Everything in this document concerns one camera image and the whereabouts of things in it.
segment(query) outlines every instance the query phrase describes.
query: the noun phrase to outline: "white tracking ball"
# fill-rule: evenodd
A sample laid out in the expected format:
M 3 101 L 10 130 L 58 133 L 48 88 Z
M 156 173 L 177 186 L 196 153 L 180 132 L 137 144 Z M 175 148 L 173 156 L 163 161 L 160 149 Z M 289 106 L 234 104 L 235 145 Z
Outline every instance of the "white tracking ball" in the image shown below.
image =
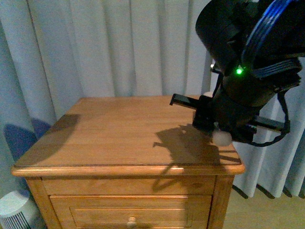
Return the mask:
M 206 97 L 212 98 L 213 97 L 213 92 L 206 92 L 203 95 L 205 95 Z
M 229 132 L 214 130 L 212 136 L 213 142 L 217 146 L 228 146 L 232 143 L 232 136 Z

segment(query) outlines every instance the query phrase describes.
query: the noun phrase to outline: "air purifier vent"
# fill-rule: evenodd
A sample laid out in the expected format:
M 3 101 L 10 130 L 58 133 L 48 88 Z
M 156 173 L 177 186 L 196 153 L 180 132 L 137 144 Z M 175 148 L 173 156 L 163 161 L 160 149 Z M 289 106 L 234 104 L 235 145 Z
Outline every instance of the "air purifier vent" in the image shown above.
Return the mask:
M 31 229 L 22 212 L 0 219 L 7 229 Z

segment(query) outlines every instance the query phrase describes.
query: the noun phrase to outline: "drawer knob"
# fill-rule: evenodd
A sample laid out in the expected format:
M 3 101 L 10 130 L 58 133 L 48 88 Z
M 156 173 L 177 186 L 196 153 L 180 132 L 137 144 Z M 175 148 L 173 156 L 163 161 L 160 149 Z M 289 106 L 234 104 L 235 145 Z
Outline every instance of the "drawer knob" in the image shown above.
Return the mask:
M 128 229 L 135 229 L 137 227 L 137 223 L 135 222 L 135 217 L 129 217 L 127 222 L 127 228 Z

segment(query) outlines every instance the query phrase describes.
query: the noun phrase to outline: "white curtain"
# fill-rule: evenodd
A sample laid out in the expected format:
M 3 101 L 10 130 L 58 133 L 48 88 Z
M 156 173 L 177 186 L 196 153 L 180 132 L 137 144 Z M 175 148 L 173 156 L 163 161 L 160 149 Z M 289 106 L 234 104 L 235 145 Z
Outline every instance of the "white curtain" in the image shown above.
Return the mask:
M 213 90 L 212 59 L 194 29 L 208 2 L 1 1 L 0 195 L 22 186 L 9 172 L 14 159 L 80 97 Z M 257 183 L 276 197 L 284 186 L 292 195 L 304 194 L 304 83 L 287 100 L 292 132 L 282 142 L 266 148 L 235 144 L 247 172 L 234 184 L 249 196 Z M 283 118 L 276 100 L 262 113 Z M 257 140 L 270 135 L 261 132 Z

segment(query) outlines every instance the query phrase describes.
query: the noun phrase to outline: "wood grain surface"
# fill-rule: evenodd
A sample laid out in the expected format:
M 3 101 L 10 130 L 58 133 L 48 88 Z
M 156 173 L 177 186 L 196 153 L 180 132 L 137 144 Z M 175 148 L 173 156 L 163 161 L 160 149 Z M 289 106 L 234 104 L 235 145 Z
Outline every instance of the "wood grain surface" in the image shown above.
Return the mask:
M 211 196 L 50 196 L 64 229 L 206 229 Z
M 207 229 L 222 229 L 234 176 L 217 176 Z
M 83 98 L 21 157 L 12 173 L 31 177 L 244 171 L 233 145 L 215 146 L 192 127 L 194 110 L 170 106 L 170 100 Z
M 215 176 L 43 177 L 42 182 L 48 195 L 212 195 Z
M 60 222 L 53 209 L 40 177 L 26 178 L 30 192 L 33 195 L 48 229 L 61 229 Z

